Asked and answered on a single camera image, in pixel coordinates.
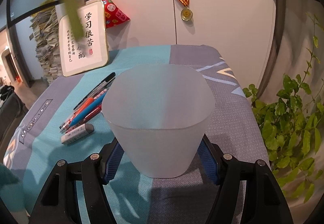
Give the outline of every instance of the eraser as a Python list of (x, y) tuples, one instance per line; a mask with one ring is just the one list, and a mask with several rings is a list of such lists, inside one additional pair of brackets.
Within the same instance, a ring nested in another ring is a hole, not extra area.
[(92, 133), (94, 130), (95, 129), (92, 124), (82, 124), (79, 127), (63, 135), (61, 137), (61, 143), (64, 145), (71, 144), (72, 142), (80, 139), (81, 137)]

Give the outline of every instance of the translucent plastic container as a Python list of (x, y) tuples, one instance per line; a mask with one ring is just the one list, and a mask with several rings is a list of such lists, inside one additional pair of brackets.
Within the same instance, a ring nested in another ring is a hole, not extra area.
[(124, 71), (102, 102), (102, 112), (134, 166), (154, 178), (177, 177), (188, 169), (214, 108), (203, 76), (172, 64)]

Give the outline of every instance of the white cabinet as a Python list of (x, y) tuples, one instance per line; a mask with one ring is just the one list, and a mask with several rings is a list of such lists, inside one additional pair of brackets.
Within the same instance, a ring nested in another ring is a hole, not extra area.
[(109, 50), (176, 44), (173, 0), (112, 1), (131, 20), (106, 30)]
[(192, 21), (182, 21), (174, 0), (177, 44), (209, 45), (231, 67), (241, 87), (261, 82), (273, 39), (273, 0), (190, 0)]

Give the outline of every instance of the blue gripper pad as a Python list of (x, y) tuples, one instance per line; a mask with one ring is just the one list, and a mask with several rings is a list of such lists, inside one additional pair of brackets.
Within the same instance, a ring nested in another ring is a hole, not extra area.
[(205, 142), (201, 140), (201, 143), (198, 147), (198, 155), (200, 157), (200, 160), (202, 162), (202, 165), (204, 166), (205, 173), (207, 177), (215, 184), (219, 184), (219, 177), (217, 174), (217, 163), (212, 157), (211, 153), (209, 152), (209, 149), (207, 148)]
[(106, 164), (106, 174), (104, 176), (104, 181), (107, 184), (109, 183), (110, 180), (114, 179), (123, 155), (124, 155), (124, 150), (121, 147), (121, 145), (117, 143)]

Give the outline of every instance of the blue pen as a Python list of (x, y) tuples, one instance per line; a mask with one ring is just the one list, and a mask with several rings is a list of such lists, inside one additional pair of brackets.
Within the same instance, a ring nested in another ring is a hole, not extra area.
[(87, 108), (85, 108), (82, 112), (80, 112), (70, 123), (70, 127), (76, 125), (80, 122), (84, 117), (86, 117), (94, 108), (96, 108), (99, 104), (102, 103), (103, 97), (105, 97), (107, 92), (101, 95), (98, 99), (94, 100)]

